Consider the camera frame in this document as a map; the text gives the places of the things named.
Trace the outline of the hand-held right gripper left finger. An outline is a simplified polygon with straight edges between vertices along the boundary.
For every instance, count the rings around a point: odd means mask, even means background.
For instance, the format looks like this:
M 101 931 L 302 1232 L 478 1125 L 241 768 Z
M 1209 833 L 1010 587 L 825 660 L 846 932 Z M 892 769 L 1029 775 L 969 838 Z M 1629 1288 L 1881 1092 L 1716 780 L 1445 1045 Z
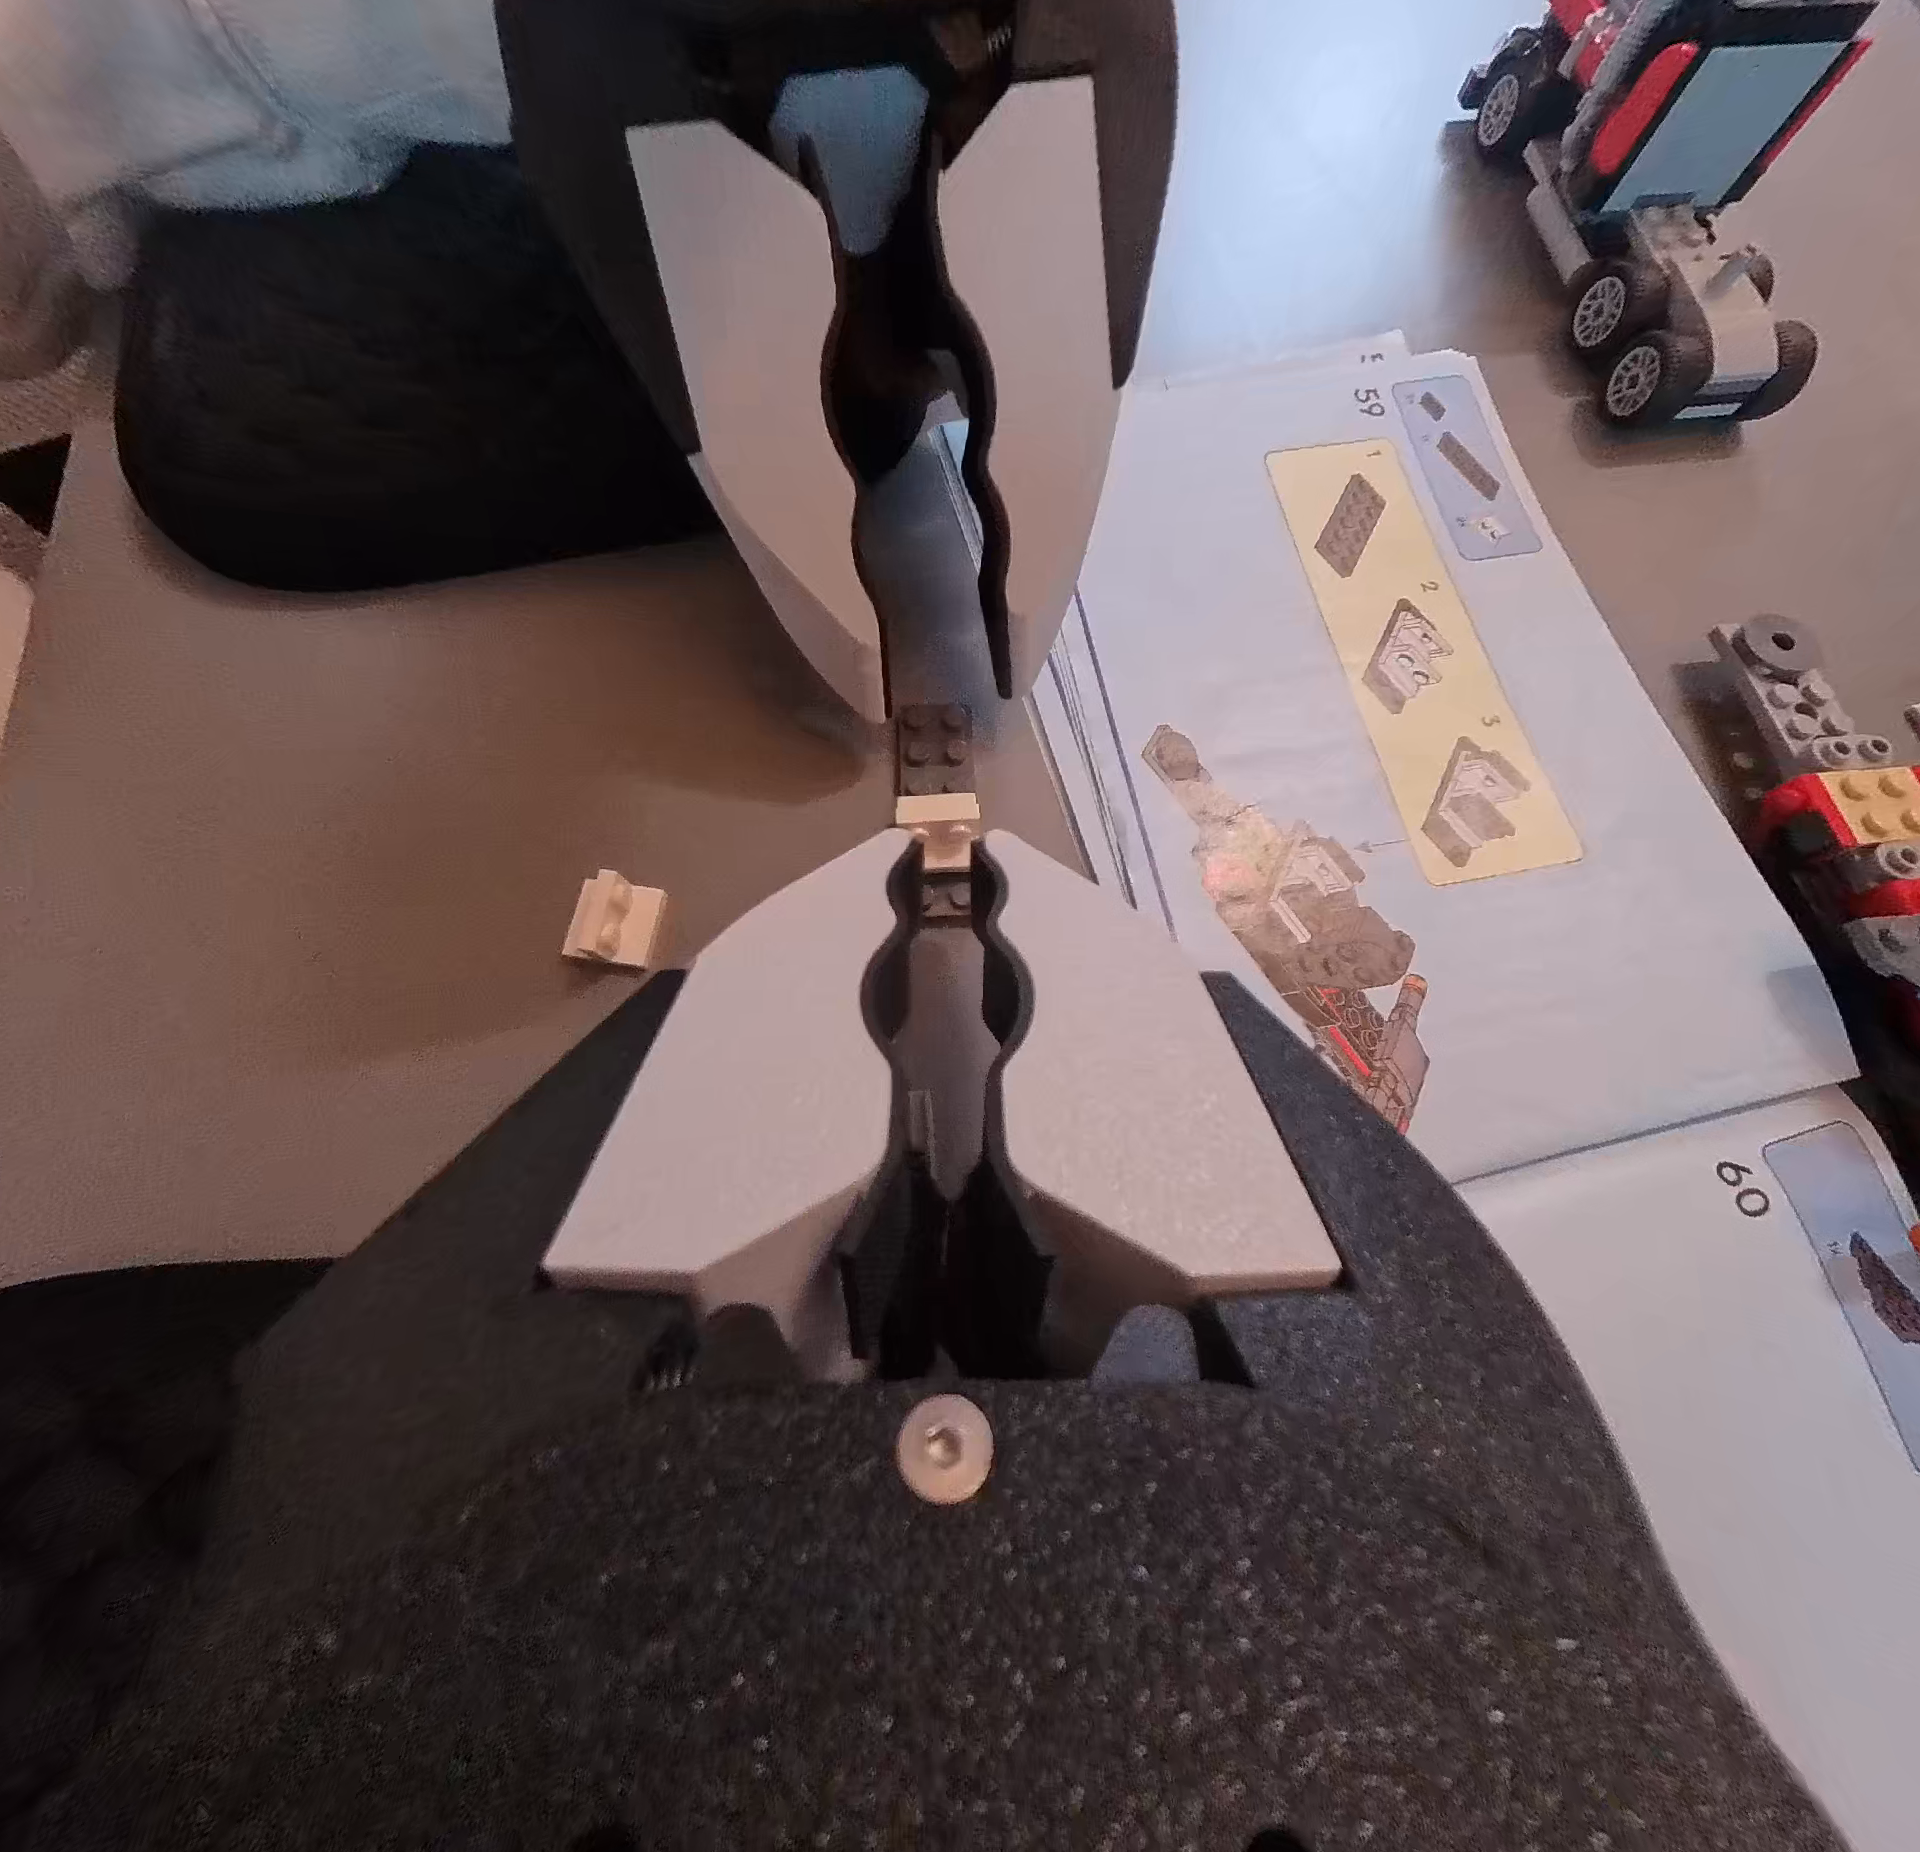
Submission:
M 697 954 L 539 1258 L 554 1285 L 755 1308 L 807 1378 L 857 1378 L 834 1247 L 890 1140 L 862 978 L 907 851 L 880 830 Z

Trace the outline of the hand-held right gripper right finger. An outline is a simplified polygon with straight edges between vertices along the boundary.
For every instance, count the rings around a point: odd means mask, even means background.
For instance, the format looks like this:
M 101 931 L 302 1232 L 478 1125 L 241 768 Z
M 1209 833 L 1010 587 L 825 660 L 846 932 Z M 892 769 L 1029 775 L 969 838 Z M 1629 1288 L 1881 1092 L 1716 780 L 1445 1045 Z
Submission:
M 1339 1279 L 1271 1109 L 1163 931 L 992 830 L 972 848 L 972 932 L 992 1062 L 956 1231 L 960 1356 L 1087 1378 L 1136 1309 Z

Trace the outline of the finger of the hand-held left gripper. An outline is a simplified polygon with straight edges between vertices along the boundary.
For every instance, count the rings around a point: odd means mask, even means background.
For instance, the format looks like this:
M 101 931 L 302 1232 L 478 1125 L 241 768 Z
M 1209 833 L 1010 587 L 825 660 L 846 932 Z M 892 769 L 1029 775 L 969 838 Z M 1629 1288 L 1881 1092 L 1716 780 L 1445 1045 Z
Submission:
M 627 128 L 692 420 L 690 467 L 805 661 L 862 718 L 889 714 L 854 563 L 854 481 L 829 420 L 842 248 L 807 170 L 837 170 L 868 248 L 900 199 L 900 75 L 794 75 L 774 150 L 724 122 Z
M 1012 81 L 948 160 L 922 139 L 916 221 L 951 315 L 998 695 L 1032 695 L 1077 587 L 1120 413 L 1091 75 Z

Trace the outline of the white lego bracket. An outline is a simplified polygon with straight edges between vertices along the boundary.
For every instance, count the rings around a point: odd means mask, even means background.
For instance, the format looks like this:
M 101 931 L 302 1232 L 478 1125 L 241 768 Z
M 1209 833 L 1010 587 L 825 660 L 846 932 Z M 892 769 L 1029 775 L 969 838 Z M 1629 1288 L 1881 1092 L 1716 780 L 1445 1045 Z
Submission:
M 972 848 L 981 838 L 981 807 L 972 790 L 900 793 L 894 827 L 916 847 L 928 879 L 969 873 Z
M 666 920 L 666 891 L 599 868 L 581 881 L 560 954 L 577 966 L 652 973 Z

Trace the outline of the dark grey lego plate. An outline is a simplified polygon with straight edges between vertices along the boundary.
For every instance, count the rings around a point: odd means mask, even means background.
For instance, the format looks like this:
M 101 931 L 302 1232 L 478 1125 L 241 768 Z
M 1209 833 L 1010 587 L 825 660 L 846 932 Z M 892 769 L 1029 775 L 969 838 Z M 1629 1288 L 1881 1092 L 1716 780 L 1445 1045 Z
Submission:
M 900 793 L 977 791 L 972 711 L 960 703 L 907 703 L 894 720 L 894 778 Z M 972 924 L 972 868 L 954 879 L 928 879 L 918 868 L 918 912 L 929 925 Z

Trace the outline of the person's left forearm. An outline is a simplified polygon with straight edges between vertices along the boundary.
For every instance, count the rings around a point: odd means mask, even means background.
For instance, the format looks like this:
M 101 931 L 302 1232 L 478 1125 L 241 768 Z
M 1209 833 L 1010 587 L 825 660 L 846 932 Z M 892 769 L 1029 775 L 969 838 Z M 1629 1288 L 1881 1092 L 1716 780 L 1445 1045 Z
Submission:
M 508 128 L 494 0 L 1 0 L 7 176 L 99 289 L 149 212 L 364 195 Z

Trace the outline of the red black lego truck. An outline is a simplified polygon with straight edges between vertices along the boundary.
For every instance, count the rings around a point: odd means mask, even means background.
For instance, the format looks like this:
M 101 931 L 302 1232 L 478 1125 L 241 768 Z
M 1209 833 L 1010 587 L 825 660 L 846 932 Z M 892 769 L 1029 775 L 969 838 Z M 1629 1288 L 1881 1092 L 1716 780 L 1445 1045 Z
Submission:
M 1456 91 L 1523 168 L 1564 345 L 1614 430 L 1770 418 L 1819 335 L 1735 209 L 1868 51 L 1877 0 L 1544 0 Z

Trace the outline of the red grey lego model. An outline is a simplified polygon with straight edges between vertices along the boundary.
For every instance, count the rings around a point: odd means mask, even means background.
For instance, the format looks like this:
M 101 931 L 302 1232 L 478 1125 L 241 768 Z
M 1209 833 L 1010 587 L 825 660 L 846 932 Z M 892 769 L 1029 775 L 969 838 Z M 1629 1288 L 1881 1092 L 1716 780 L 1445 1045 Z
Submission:
M 1867 729 L 1795 617 L 1715 623 L 1706 644 L 1677 676 L 1708 783 L 1828 983 L 1867 1115 L 1915 1167 L 1915 731 Z

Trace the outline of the black padded cushion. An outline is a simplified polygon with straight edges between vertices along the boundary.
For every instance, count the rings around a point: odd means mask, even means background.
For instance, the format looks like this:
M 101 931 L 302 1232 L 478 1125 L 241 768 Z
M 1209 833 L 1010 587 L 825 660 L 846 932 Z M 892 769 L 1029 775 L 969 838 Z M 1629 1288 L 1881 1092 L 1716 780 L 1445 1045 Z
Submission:
M 152 214 L 113 420 L 144 517 L 266 590 L 721 528 L 507 147 L 419 145 L 355 199 Z

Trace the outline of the open instruction booklet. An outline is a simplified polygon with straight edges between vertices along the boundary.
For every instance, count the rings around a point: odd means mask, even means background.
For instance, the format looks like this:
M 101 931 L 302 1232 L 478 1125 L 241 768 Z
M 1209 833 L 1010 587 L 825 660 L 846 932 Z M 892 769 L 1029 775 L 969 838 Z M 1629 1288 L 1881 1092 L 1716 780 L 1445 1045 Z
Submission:
M 1120 403 L 1036 716 L 1095 897 L 1371 1104 L 1640 1432 L 1915 1491 L 1915 1209 L 1477 366 Z

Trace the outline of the dark cloth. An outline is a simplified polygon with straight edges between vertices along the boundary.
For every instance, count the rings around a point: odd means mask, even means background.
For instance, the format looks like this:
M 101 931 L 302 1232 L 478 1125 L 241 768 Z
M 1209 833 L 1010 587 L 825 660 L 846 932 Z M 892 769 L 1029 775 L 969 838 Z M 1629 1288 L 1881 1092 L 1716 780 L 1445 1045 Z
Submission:
M 325 1258 L 158 1263 L 1 1293 L 1 1846 L 137 1683 L 204 1547 L 236 1385 Z

